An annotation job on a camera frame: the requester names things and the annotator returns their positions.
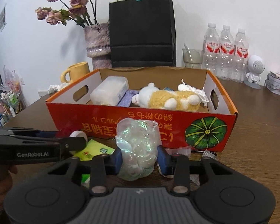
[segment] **purple textured vase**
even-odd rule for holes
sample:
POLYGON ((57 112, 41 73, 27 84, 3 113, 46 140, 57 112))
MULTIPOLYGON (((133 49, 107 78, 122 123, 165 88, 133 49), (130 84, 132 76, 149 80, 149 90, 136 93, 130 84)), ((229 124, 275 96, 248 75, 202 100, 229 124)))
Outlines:
POLYGON ((84 28, 87 57, 92 58, 93 70, 110 68, 109 24, 98 24, 84 28))

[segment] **mug handle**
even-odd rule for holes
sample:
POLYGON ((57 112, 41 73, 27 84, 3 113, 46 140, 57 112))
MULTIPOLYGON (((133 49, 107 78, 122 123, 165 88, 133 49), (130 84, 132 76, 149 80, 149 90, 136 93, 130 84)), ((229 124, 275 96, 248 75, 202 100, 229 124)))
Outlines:
POLYGON ((61 74, 61 76, 60 76, 61 83, 64 83, 64 82, 70 83, 70 82, 72 82, 72 81, 66 80, 66 78, 65 78, 66 74, 69 73, 69 72, 70 72, 70 69, 67 69, 66 71, 64 71, 61 74))

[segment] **purple cloth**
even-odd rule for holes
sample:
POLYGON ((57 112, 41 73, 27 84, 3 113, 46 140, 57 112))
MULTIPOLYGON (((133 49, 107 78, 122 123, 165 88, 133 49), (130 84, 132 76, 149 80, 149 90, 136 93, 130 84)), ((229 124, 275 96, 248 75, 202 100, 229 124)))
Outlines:
POLYGON ((123 98, 119 101, 117 106, 129 107, 132 102, 132 97, 138 93, 139 93, 139 91, 137 91, 137 90, 128 90, 125 93, 125 95, 123 96, 123 98))

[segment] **plush toy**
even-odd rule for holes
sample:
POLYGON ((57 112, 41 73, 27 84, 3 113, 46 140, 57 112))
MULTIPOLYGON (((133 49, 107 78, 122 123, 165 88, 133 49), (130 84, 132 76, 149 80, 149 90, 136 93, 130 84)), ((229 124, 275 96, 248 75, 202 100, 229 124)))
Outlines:
POLYGON ((197 111, 201 99, 191 91, 160 90, 154 83, 149 83, 132 97, 132 103, 142 108, 197 111))

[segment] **black shopping bag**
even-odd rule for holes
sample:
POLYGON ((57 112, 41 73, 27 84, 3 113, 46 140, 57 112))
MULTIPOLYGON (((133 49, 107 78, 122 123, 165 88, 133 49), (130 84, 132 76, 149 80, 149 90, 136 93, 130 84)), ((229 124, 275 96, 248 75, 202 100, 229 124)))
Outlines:
POLYGON ((176 66, 172 0, 110 3, 112 67, 176 66))

